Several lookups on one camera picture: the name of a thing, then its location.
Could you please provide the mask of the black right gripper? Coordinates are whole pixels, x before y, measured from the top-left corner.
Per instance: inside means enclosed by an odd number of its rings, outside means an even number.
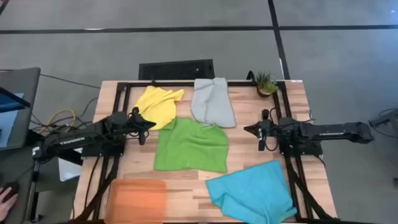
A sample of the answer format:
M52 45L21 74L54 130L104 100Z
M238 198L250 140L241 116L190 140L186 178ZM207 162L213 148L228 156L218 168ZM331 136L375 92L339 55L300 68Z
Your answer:
M271 117L271 112L267 109L262 110L261 118L260 122L245 126L244 130L249 130L257 138L259 138L260 134L261 139L265 139L268 135L275 136L276 124Z

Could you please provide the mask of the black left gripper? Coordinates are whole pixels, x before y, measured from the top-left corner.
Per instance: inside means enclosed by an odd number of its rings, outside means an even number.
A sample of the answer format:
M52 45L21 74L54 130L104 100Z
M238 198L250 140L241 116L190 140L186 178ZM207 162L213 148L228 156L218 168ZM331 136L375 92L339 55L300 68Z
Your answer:
M139 108L138 107L133 107L132 111L127 114L127 118L129 120L129 125L134 127L134 129L137 129L136 132L129 133L128 135L130 137L145 137L146 136L146 132L140 130L140 128L143 127L143 123L142 123L143 118L139 114ZM144 123L146 125L150 125L150 126L145 126L144 127L145 130L150 130L150 129L152 129L155 126L155 122L148 121L146 119L144 119Z

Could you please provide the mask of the yellow microfiber towel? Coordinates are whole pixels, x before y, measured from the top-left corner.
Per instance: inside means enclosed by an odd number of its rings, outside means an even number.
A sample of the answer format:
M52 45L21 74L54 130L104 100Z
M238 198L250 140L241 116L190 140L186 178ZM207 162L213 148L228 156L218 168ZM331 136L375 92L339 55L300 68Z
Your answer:
M184 90L173 91L148 86L134 106L139 108L139 113L145 120L155 123L150 130L159 130L175 119L175 102L180 101L184 93Z

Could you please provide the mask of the green microfiber towel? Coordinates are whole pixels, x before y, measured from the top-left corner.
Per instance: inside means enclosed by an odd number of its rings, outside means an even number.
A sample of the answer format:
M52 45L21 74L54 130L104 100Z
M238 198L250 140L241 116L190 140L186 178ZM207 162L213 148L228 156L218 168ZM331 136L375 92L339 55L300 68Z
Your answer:
M159 131L154 169L226 173L228 137L218 126L175 118Z

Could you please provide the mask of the grey microfiber towel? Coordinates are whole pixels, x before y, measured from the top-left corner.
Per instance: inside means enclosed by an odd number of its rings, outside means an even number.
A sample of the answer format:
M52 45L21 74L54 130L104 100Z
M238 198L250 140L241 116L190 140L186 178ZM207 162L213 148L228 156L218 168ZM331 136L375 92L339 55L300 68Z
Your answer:
M226 79L196 79L191 112L193 118L205 126L234 128L236 120Z

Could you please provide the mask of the blue microfiber towel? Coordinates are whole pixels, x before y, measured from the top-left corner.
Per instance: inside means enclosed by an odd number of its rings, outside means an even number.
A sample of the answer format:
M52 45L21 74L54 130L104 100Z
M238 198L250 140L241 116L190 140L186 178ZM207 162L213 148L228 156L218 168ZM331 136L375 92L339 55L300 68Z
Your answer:
M212 204L248 224L280 224L297 214L279 161L206 181Z

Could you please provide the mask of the small potted green plant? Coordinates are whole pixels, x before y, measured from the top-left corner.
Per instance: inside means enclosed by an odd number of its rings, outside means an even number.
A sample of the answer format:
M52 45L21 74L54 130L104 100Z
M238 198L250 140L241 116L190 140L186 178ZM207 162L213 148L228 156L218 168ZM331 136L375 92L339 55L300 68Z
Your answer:
M257 93L264 98L271 96L279 89L271 72L258 72L256 75L256 83Z

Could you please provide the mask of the orange tray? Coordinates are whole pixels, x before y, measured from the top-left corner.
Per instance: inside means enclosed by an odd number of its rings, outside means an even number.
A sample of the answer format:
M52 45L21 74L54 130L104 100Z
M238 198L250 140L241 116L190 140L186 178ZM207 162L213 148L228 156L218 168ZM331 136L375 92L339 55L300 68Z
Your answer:
M109 190L105 224L162 224L166 183L156 179L114 179Z

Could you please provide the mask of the black desk beam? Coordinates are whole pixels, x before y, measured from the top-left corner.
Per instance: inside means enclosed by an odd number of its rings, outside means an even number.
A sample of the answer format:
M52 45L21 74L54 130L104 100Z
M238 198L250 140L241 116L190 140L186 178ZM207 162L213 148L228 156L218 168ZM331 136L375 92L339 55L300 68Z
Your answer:
M81 166L83 160L81 154L72 148L62 149L51 143L52 136L43 136L37 132L29 130L25 140L25 146L32 146L32 158L35 164L45 164L54 157L66 160Z

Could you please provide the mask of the white paper sheet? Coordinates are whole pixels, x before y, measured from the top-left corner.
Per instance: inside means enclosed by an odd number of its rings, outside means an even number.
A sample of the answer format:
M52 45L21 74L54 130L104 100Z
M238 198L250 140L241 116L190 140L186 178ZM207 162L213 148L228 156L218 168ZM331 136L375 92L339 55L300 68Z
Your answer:
M58 158L59 179L61 182L78 177L81 174L81 165Z

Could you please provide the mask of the black desk leg pole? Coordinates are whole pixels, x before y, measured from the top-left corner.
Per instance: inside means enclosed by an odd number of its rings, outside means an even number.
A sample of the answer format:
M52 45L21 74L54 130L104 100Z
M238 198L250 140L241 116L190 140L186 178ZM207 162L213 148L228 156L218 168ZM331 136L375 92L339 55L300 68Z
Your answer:
M39 199L39 193L37 191L37 183L39 181L40 174L40 164L35 161L34 169L32 173L32 182L30 186L30 194L29 194L29 212L27 219L30 223L37 223L41 220L42 216L37 214L37 203Z

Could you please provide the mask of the dark grey desk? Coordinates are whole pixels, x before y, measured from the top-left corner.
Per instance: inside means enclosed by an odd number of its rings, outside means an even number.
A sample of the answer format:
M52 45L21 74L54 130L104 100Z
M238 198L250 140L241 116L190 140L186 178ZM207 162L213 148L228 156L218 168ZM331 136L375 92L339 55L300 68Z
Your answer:
M32 147L0 151L0 187L14 181L19 184L17 201L1 224L25 222L33 165Z

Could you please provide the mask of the laptop with blue screen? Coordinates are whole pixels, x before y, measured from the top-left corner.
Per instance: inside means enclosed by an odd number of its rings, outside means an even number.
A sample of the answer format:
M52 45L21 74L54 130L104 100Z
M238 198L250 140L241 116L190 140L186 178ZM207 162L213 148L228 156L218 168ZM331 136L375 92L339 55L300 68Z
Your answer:
M30 108L23 96L0 87L0 147L7 146L18 111Z

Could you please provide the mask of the black computer mouse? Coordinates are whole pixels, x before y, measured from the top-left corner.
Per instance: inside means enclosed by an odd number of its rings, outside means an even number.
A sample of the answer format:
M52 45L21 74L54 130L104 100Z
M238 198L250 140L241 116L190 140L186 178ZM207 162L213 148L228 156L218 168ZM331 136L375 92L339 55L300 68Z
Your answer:
M2 187L2 190L0 190L0 195L2 195L7 189L10 189L10 191L4 196L3 200L1 201L2 203L7 202L11 197L13 197L15 194L18 193L19 191L18 181L6 183Z

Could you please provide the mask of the person's hand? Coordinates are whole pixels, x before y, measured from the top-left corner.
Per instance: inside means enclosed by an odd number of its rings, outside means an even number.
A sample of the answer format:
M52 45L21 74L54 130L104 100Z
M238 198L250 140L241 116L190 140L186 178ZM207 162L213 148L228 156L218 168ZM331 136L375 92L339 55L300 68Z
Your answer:
M17 201L18 194L12 194L12 191L12 187L0 191L0 224L7 218L10 209Z

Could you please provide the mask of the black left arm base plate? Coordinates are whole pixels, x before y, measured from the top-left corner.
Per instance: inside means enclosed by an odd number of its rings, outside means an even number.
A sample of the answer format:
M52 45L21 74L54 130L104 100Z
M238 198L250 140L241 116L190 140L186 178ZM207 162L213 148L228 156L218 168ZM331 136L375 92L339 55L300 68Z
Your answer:
M81 155L83 157L122 156L124 154L124 148L124 144L89 144L83 146Z

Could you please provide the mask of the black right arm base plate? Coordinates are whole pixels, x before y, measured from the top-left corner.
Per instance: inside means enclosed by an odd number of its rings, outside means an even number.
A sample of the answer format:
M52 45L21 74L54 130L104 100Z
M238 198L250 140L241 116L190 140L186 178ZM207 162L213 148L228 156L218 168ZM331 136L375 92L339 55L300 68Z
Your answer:
M309 138L277 138L281 154L287 154L291 157L296 155L311 155L319 157L323 154L320 140Z

